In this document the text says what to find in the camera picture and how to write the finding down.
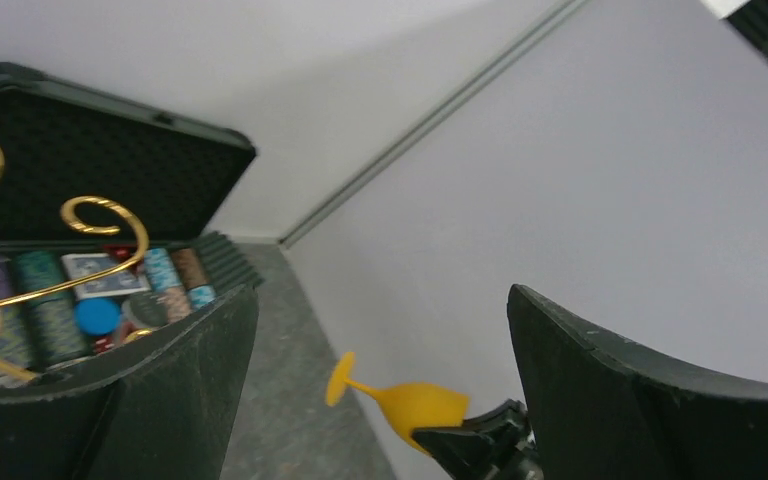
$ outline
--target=playing card deck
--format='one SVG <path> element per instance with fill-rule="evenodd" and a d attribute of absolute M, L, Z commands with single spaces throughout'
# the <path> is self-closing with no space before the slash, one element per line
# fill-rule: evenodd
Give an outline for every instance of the playing card deck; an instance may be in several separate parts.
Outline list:
<path fill-rule="evenodd" d="M 117 263 L 106 253 L 73 253 L 63 255 L 63 266 L 69 278 L 76 279 L 113 268 Z M 150 289 L 144 275 L 123 271 L 75 287 L 75 296 L 85 298 L 116 297 Z"/>

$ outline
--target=case lid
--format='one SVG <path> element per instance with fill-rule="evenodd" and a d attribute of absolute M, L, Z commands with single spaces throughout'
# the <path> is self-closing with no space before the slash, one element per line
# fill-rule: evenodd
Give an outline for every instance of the case lid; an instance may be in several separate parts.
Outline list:
<path fill-rule="evenodd" d="M 242 134 L 181 118 L 0 63 L 0 242 L 125 240 L 112 212 L 78 207 L 91 225 L 122 226 L 113 237 L 80 234 L 60 206 L 100 195 L 131 210 L 153 242 L 197 237 L 254 160 Z"/>
<path fill-rule="evenodd" d="M 523 285 L 508 320 L 546 478 L 768 478 L 768 383 L 656 352 Z"/>

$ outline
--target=red dice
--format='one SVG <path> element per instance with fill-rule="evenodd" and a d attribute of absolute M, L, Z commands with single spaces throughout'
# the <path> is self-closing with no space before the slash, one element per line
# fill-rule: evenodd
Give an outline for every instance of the red dice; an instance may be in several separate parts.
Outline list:
<path fill-rule="evenodd" d="M 137 247 L 130 246 L 130 245 L 103 245 L 102 249 L 105 252 L 107 252 L 107 255 L 109 255 L 110 258 L 112 258 L 116 263 L 122 263 L 125 260 L 131 258 L 134 252 L 137 251 Z M 137 262 L 136 265 L 133 265 L 131 268 L 129 268 L 129 270 L 134 275 L 140 275 L 144 273 L 142 260 Z"/>
<path fill-rule="evenodd" d="M 111 348 L 113 348 L 113 339 L 110 337 L 110 335 L 98 337 L 93 342 L 93 352 L 95 352 L 96 355 L 102 354 Z"/>

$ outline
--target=black foam lining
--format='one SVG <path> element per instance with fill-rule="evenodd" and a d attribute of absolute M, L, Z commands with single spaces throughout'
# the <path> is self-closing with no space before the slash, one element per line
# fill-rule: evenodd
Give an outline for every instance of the black foam lining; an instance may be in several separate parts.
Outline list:
<path fill-rule="evenodd" d="M 59 214 L 79 195 L 119 202 L 153 239 L 192 239 L 255 156 L 251 148 L 21 90 L 0 91 L 0 145 L 0 241 L 87 240 Z M 89 224 L 126 225 L 97 206 L 78 214 Z M 125 227 L 114 238 L 130 240 L 133 233 Z"/>

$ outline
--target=concrete floor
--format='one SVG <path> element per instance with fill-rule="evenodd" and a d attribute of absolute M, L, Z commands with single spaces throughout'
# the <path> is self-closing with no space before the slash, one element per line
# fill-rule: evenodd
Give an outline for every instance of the concrete floor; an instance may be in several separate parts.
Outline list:
<path fill-rule="evenodd" d="M 266 282 L 220 479 L 395 479 L 354 396 L 325 406 L 336 359 L 281 251 L 241 248 Z"/>

